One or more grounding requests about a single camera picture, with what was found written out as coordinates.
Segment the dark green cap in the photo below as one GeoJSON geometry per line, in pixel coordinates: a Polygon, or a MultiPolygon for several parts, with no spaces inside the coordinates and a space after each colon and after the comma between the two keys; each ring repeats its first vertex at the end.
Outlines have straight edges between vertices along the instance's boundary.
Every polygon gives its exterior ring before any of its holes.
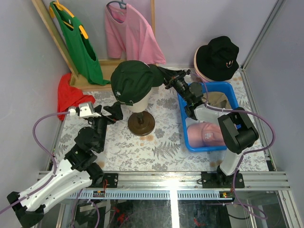
{"type": "Polygon", "coordinates": [[[132,106],[141,101],[153,87],[164,82],[161,70],[138,60],[120,63],[111,75],[111,88],[116,100],[132,106]]]}

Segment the cream foam mannequin head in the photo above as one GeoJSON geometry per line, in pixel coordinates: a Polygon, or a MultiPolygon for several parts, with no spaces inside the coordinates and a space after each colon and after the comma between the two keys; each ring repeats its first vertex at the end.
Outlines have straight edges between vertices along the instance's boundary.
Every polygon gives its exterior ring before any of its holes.
{"type": "Polygon", "coordinates": [[[143,97],[140,101],[138,101],[137,103],[134,103],[132,106],[127,105],[126,107],[133,113],[141,113],[143,111],[145,111],[145,109],[148,106],[148,102],[150,97],[157,93],[159,90],[158,87],[152,87],[151,90],[148,92],[148,94],[143,97]]]}

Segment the pink t-shirt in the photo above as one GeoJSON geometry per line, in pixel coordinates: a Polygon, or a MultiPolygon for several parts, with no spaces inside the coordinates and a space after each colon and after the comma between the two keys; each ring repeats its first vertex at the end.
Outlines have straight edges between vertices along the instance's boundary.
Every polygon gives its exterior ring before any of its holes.
{"type": "Polygon", "coordinates": [[[108,5],[104,22],[110,58],[121,58],[125,53],[127,60],[139,60],[146,64],[166,63],[151,25],[132,5],[127,4],[125,9],[108,5]]]}

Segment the black hat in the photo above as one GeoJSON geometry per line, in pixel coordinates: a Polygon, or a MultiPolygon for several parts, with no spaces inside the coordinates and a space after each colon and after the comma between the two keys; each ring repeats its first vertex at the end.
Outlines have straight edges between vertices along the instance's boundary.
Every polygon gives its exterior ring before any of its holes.
{"type": "Polygon", "coordinates": [[[238,70],[239,47],[227,36],[212,39],[197,54],[200,71],[214,81],[230,80],[238,70]]]}

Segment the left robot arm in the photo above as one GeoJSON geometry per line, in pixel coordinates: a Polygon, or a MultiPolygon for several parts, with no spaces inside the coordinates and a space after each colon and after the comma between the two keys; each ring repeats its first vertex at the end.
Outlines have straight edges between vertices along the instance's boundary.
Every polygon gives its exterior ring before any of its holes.
{"type": "Polygon", "coordinates": [[[70,107],[63,114],[77,115],[89,125],[79,130],[75,145],[60,161],[53,160],[52,171],[28,189],[7,196],[24,228],[38,224],[51,208],[81,189],[117,187],[118,174],[105,174],[96,159],[105,148],[107,126],[123,119],[120,103],[94,107],[86,102],[70,107]]]}

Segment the blue plastic bin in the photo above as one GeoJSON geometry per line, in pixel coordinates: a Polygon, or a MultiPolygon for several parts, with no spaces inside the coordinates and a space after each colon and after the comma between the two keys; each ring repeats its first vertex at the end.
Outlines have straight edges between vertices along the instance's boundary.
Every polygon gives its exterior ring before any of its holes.
{"type": "MultiPolygon", "coordinates": [[[[232,85],[228,82],[210,82],[206,83],[208,94],[211,92],[222,92],[228,98],[228,101],[232,107],[232,109],[239,107],[238,101],[236,99],[234,89],[232,85]]],[[[178,101],[180,106],[180,115],[183,127],[184,141],[185,146],[190,152],[212,152],[212,151],[225,151],[227,149],[226,146],[205,146],[205,147],[192,147],[189,144],[189,136],[188,136],[188,127],[192,124],[197,124],[199,121],[193,120],[189,118],[186,113],[184,107],[186,106],[186,102],[184,99],[178,94],[178,101]]]]}

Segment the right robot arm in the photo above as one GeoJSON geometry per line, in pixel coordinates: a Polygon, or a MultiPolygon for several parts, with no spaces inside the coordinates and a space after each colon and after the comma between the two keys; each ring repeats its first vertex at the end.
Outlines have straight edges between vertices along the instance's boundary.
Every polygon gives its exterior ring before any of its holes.
{"type": "Polygon", "coordinates": [[[238,171],[245,150],[254,145],[259,134],[249,118],[250,112],[231,102],[231,109],[212,106],[210,92],[222,92],[235,98],[226,82],[186,83],[190,70],[169,70],[160,67],[166,89],[174,88],[180,101],[185,144],[189,150],[225,150],[225,157],[215,172],[202,172],[202,186],[211,188],[243,188],[238,171]]]}

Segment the dark mannequin base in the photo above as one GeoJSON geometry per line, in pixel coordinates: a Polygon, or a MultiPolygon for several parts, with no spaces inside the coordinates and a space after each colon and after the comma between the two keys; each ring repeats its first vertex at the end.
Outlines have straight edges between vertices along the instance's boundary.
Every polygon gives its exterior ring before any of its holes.
{"type": "Polygon", "coordinates": [[[147,136],[155,128],[155,119],[147,111],[133,113],[128,119],[128,128],[136,136],[147,136]]]}

